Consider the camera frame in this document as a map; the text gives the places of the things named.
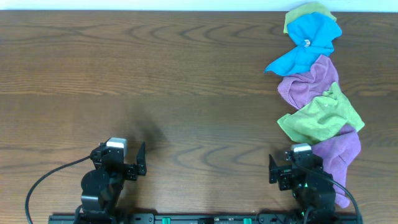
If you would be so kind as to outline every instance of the white background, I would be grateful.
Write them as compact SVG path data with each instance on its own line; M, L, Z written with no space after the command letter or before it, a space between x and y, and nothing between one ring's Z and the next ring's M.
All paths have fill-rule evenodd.
M307 0L0 0L0 9L289 11ZM398 0L319 0L330 11L398 12Z

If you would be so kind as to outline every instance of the green cloth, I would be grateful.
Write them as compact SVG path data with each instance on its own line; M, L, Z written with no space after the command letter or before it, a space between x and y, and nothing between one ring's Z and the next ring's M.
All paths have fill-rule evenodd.
M300 16L303 16L306 14L311 14L313 12L319 12L325 16L330 17L334 21L337 20L336 17L330 13L329 9L326 8L326 6L320 4L319 2L310 2L310 3L304 4L300 7L297 7L286 14L284 34L288 33L287 32L287 24L290 24L291 22L293 22Z
M336 82L296 113L281 117L278 124L292 141L309 145L332 138L345 124L357 132L365 126Z

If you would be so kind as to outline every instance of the cloth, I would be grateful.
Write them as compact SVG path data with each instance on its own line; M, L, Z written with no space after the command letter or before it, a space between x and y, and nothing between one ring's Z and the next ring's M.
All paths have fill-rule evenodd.
M322 96L333 82L338 83L336 68L330 58L321 55L309 72L284 77L278 91L283 99L299 110L315 96Z
M345 124L357 132L365 125L336 82L301 110L281 117L278 124L292 141L309 145L332 138Z
M331 175L333 179L342 186L346 186L347 168L361 151L361 142L359 141L356 130L346 124L340 130L340 135L320 142L312 146L312 152L323 158L323 170ZM349 205L349 198L337 186L335 202L341 208Z
M290 12L286 13L284 34L288 33L287 24L290 24L291 22L293 22L294 20L296 20L298 17L300 17L302 15L310 14L313 12L319 12L319 13L329 17L330 19L333 19L333 21L337 20L336 17L330 13L329 9L326 6L320 4L319 2L310 2L310 3L304 4L302 6L299 6L295 9L291 10Z
M287 24L287 29L297 47L269 64L264 72L282 76L308 72L320 55L329 56L334 51L331 41L342 34L333 19L319 12L297 18Z

